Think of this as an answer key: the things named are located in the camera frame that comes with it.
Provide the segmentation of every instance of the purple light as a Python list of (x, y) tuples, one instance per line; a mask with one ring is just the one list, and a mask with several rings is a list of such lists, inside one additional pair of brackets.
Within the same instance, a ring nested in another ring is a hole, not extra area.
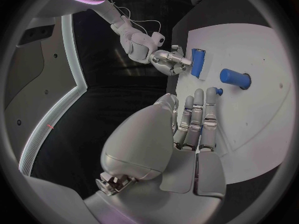
[(87, 4), (92, 4), (92, 5), (97, 5), (97, 4), (101, 4), (104, 1), (84, 1), (84, 0), (75, 0), (75, 1), (79, 1), (79, 2), (83, 2), (83, 3), (87, 3)]

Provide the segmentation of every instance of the dark background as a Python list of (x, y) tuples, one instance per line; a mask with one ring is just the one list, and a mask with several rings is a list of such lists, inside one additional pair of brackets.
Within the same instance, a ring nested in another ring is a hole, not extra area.
[[(166, 37), (162, 47), (165, 50), (170, 49), (172, 28), (193, 8), (190, 0), (114, 1), (118, 6), (129, 8), (132, 19), (159, 20), (162, 23), (161, 33)], [(277, 1), (298, 28), (298, 0)], [(3, 13), (2, 20), (4, 21), (13, 14), (18, 6), (18, 2), (10, 3), (11, 6), (7, 6), (7, 2), (7, 0), (0, 0), (0, 7), (4, 7), (3, 11), (9, 11), (8, 14)], [(147, 29), (149, 35), (158, 29), (158, 24), (155, 22), (143, 22), (141, 25)], [(74, 26), (80, 61), (89, 91), (57, 123), (56, 133), (51, 132), (56, 135), (55, 138), (51, 135), (48, 136), (36, 160), (37, 164), (32, 175), (71, 187), (82, 198), (85, 198), (97, 190), (94, 179), (101, 172), (98, 157), (105, 140), (126, 117), (151, 105), (157, 98), (165, 94), (167, 77), (155, 70), (152, 65), (141, 65), (131, 61), (122, 51), (119, 38), (110, 30), (109, 25), (93, 11), (88, 10), (75, 14)], [(77, 133), (83, 133), (84, 136), (75, 136)], [(51, 162), (52, 166), (47, 165), (44, 172), (45, 169), (41, 170), (38, 166), (45, 167), (45, 162), (54, 154), (50, 149), (45, 148), (48, 143), (51, 143), (53, 150), (60, 150), (60, 156), (56, 155), (55, 162)], [(253, 187), (256, 185), (256, 192), (246, 197), (249, 203), (260, 194), (260, 187), (271, 179), (275, 171), (274, 169), (262, 177), (260, 176), (263, 179), (263, 184), (259, 185), (258, 181), (249, 184)], [(30, 220), (30, 215), (13, 196), (3, 177), (1, 177), (1, 181), (3, 183), (2, 216), (9, 218), (10, 221), (16, 221), (19, 218), (22, 218), (22, 221)], [(227, 189), (233, 194), (227, 200), (239, 204), (238, 212), (246, 207), (242, 202), (244, 199), (242, 187), (241, 184), (237, 189), (230, 190), (229, 187)], [(298, 187), (299, 178), (297, 176), (288, 193), (263, 223), (299, 222)], [(227, 213), (231, 211), (233, 210), (229, 208), (226, 210)]]

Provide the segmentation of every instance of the robotic hand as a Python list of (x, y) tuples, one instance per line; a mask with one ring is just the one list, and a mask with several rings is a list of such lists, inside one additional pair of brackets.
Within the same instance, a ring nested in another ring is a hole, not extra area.
[(179, 127), (176, 123), (178, 99), (171, 94), (125, 120), (104, 145), (101, 164), (105, 172), (96, 180), (100, 190), (114, 195), (131, 182), (157, 177), (167, 168), (174, 149), (193, 152), (195, 156), (203, 127), (200, 153), (196, 158), (196, 194), (223, 198), (223, 168), (219, 156), (213, 152), (217, 128), (216, 95), (214, 87), (207, 89), (203, 125), (202, 89), (195, 91), (194, 98), (187, 97)]
[(172, 46), (172, 52), (157, 50), (163, 45), (165, 37), (159, 32), (154, 32), (150, 37), (133, 28), (130, 19), (121, 16), (109, 1), (103, 2), (93, 10), (111, 24), (111, 29), (120, 36), (123, 49), (133, 61), (152, 63), (157, 70), (168, 76), (184, 72), (185, 66), (191, 66), (192, 61), (184, 58), (180, 46)]

